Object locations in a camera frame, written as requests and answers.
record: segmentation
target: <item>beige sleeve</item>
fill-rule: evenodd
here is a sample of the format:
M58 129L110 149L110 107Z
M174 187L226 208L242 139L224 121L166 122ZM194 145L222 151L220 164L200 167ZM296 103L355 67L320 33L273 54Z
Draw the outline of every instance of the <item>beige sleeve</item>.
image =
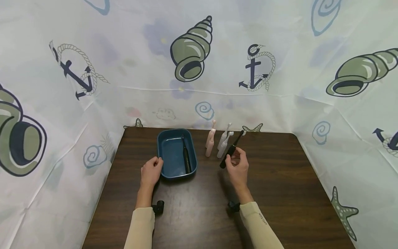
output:
M256 249L283 249L256 202L240 205L240 217Z
M133 211L124 249L151 249L155 228L153 208L137 208Z

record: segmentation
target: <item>blue plastic tray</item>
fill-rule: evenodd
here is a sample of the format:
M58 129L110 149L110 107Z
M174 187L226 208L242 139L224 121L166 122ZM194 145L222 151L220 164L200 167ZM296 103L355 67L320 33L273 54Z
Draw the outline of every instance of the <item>blue plastic tray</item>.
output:
M185 173L183 144L181 135L185 137L185 145L188 149L189 161L192 172ZM187 177L195 173L198 161L191 133L187 129L170 129L158 135L158 157L163 159L162 176L166 179Z

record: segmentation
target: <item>wooden table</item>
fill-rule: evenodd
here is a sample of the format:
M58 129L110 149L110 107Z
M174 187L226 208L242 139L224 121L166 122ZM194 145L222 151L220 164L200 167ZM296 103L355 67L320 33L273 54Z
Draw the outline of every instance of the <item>wooden table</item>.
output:
M140 168L157 154L164 129L129 127L117 150L84 242L84 249L123 248L140 186ZM219 167L217 149L205 157L208 131L190 131L198 157L196 175L167 182L161 178L153 204L165 202L156 217L153 248L252 248L239 213L228 216L233 191ZM215 147L222 132L215 136ZM248 186L285 249L353 249L311 164L293 134L247 133Z

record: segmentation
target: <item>white fabric backdrop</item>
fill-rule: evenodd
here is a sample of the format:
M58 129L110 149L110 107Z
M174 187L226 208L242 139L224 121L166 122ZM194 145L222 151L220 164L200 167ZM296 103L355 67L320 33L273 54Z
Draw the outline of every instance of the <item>white fabric backdrop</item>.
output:
M295 134L355 247L396 248L397 11L394 0L3 0L0 248L80 248L124 125L211 119Z

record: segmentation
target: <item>starfish print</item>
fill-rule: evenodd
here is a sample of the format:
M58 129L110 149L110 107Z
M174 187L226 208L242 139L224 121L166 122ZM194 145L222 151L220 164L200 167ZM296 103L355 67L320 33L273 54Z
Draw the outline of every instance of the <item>starfish print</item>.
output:
M125 128L125 129L128 127L144 127L144 126L142 125L141 120L139 118L137 118L135 120L135 126L127 126L127 125L123 126L123 128Z
M337 193L337 188L333 187L333 196L331 203L334 207L334 210L338 214L340 221L343 223L345 230L348 235L355 241L357 241L357 237L355 236L354 231L352 230L350 224L348 223L347 218L359 213L357 208L342 206L339 202L339 196Z
M260 132L261 127L263 127L263 123L256 126L256 128L254 128L253 130L247 128L247 126L242 126L243 130L247 132Z

